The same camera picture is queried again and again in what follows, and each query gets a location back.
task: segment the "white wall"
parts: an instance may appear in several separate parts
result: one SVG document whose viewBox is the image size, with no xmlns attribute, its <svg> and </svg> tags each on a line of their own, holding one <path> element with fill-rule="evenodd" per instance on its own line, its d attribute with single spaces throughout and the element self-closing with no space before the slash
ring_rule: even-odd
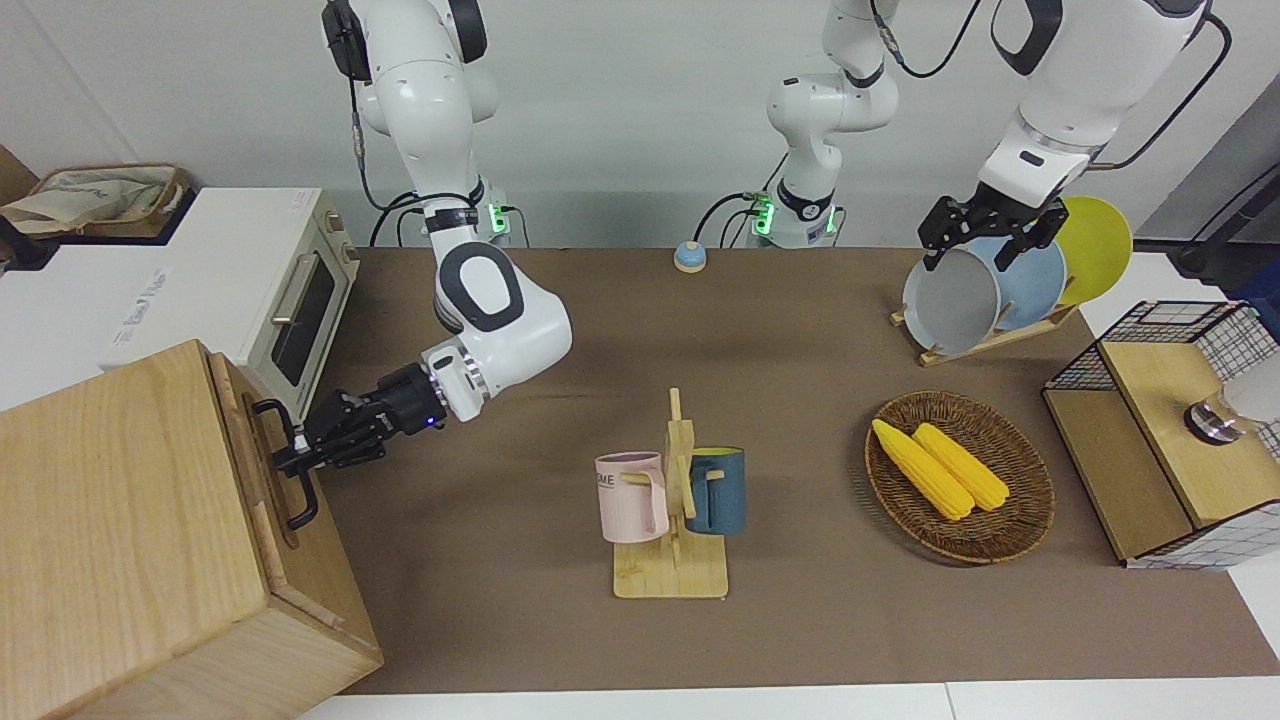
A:
<svg viewBox="0 0 1280 720">
<path fill-rule="evenodd" d="M 1115 0 L 1074 0 L 1108 3 Z M 673 245 L 726 192 L 759 187 L 785 143 L 764 117 L 772 82 L 827 72 L 827 0 L 484 0 L 503 104 L 477 131 L 483 170 L 529 211 L 535 243 Z M 0 0 L 0 143 L 37 173 L 165 160 L 206 184 L 317 184 L 369 228 L 349 152 L 344 79 L 320 32 L 321 0 Z M 844 242 L 915 242 L 942 193 L 966 197 L 1024 81 L 986 37 L 986 3 L 945 73 L 902 85 L 887 128 L 840 140 Z M 908 59 L 931 65 L 968 8 L 904 3 Z M 1220 0 L 1236 36 L 1220 79 L 1139 164 L 1083 178 L 1143 220 L 1280 69 L 1280 3 Z M 1206 32 L 1114 142 L 1140 142 L 1216 53 Z M 370 140 L 375 190 L 407 187 Z"/>
</svg>

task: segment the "yellow plate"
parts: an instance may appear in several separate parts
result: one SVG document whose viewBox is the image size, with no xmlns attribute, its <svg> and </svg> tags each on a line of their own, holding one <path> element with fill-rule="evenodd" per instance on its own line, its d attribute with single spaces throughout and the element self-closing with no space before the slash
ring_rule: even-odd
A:
<svg viewBox="0 0 1280 720">
<path fill-rule="evenodd" d="M 1079 305 L 1098 297 L 1120 281 L 1133 255 L 1133 231 L 1115 205 L 1097 197 L 1068 197 L 1070 213 L 1057 243 L 1073 278 L 1060 302 Z"/>
</svg>

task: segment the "plate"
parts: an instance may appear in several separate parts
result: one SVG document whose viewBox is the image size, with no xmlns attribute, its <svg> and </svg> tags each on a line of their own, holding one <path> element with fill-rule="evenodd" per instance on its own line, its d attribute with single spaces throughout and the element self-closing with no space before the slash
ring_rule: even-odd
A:
<svg viewBox="0 0 1280 720">
<path fill-rule="evenodd" d="M 1053 525 L 1056 498 L 1044 461 L 1012 423 L 988 405 L 946 391 L 897 397 L 876 414 L 911 434 L 929 421 L 982 460 L 1009 486 L 1005 505 L 959 521 L 938 514 L 888 459 L 868 427 L 864 457 L 876 497 L 906 534 L 952 560 L 989 565 L 1021 557 L 1039 546 Z"/>
<path fill-rule="evenodd" d="M 947 252 L 932 273 L 924 260 L 916 263 L 906 277 L 902 305 L 906 329 L 920 347 L 960 355 L 996 327 L 1000 286 L 991 268 L 961 247 Z"/>
<path fill-rule="evenodd" d="M 1028 250 L 1007 270 L 997 270 L 996 255 L 1007 241 L 1007 237 L 979 237 L 965 246 L 996 274 L 1001 301 L 1014 304 L 996 323 L 998 331 L 1016 331 L 1043 320 L 1066 287 L 1066 259 L 1056 242 Z"/>
<path fill-rule="evenodd" d="M 1079 305 L 1111 290 L 1133 255 L 1133 231 L 1115 205 L 1098 197 L 1068 197 L 1070 215 L 1057 232 L 1071 284 L 1062 305 Z"/>
</svg>

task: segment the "brown table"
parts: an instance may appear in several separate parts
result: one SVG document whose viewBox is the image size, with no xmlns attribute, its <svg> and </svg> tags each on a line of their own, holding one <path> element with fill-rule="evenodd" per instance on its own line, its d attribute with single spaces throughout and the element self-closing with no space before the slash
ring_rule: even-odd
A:
<svg viewBox="0 0 1280 720">
<path fill-rule="evenodd" d="M 445 337 L 429 251 L 364 252 L 321 391 L 365 392 Z M 387 666 L 355 693 L 1276 674 L 1225 574 L 1115 562 L 1039 388 L 1061 329 L 932 369 L 887 322 L 918 252 L 512 251 L 564 300 L 573 350 L 476 420 L 324 475 Z M 699 442 L 746 447 L 724 601 L 611 593 L 591 459 L 662 448 L 667 388 Z M 1018 561 L 955 568 L 887 523 L 861 448 L 922 388 L 989 402 L 1048 464 L 1057 519 Z"/>
</svg>

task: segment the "green indicator light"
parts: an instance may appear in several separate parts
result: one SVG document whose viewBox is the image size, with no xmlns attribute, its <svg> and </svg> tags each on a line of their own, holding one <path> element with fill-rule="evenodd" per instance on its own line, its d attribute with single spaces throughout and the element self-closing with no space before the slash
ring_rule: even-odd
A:
<svg viewBox="0 0 1280 720">
<path fill-rule="evenodd" d="M 507 215 L 497 205 L 489 204 L 489 219 L 493 222 L 493 232 L 502 234 L 507 232 Z"/>
<path fill-rule="evenodd" d="M 765 199 L 760 204 L 762 209 L 755 215 L 755 234 L 768 237 L 773 229 L 773 202 Z"/>
</svg>

